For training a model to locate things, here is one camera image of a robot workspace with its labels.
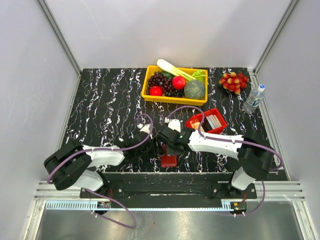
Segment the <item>red plastic card bin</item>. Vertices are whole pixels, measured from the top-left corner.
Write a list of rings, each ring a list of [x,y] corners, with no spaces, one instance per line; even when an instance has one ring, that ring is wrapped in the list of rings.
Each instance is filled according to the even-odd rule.
[[[196,114],[186,121],[185,126],[197,130],[202,119],[203,116],[201,113]],[[227,122],[218,109],[212,108],[204,112],[204,121],[201,124],[200,131],[204,133],[221,134],[227,126]]]

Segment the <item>stack of credit cards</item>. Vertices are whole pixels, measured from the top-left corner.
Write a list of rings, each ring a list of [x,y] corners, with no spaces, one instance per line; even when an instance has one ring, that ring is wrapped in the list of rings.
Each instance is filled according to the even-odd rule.
[[[214,131],[218,132],[218,129],[222,130],[226,126],[223,121],[220,121],[216,114],[206,115],[203,123],[201,124],[202,120],[203,116],[198,114],[189,119],[189,124],[196,130],[200,128],[200,131],[204,133],[213,133]]]

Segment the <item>red card holder wallet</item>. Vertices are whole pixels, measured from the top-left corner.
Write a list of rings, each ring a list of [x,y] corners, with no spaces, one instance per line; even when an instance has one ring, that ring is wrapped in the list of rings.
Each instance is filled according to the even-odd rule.
[[[176,167],[178,164],[176,155],[168,155],[167,147],[165,145],[161,146],[163,153],[160,155],[161,167],[162,168],[170,168]]]

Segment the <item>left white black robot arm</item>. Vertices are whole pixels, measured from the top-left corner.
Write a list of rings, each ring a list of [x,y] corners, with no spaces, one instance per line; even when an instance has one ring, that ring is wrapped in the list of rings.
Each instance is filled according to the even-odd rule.
[[[91,190],[98,198],[107,195],[109,186],[102,175],[90,168],[98,166],[119,166],[138,157],[155,152],[152,125],[139,125],[133,138],[124,141],[120,147],[93,147],[72,140],[50,155],[43,163],[48,173],[48,183],[58,191],[70,187]]]

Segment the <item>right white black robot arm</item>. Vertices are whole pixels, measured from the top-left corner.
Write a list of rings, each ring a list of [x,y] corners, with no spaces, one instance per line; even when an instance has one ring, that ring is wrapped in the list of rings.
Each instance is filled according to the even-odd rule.
[[[166,145],[168,155],[208,152],[237,160],[240,167],[227,186],[227,192],[233,198],[243,195],[255,181],[266,180],[269,172],[278,170],[284,164],[278,152],[270,146],[258,144],[251,137],[213,134],[194,128],[181,129],[177,119],[165,123],[157,138]]]

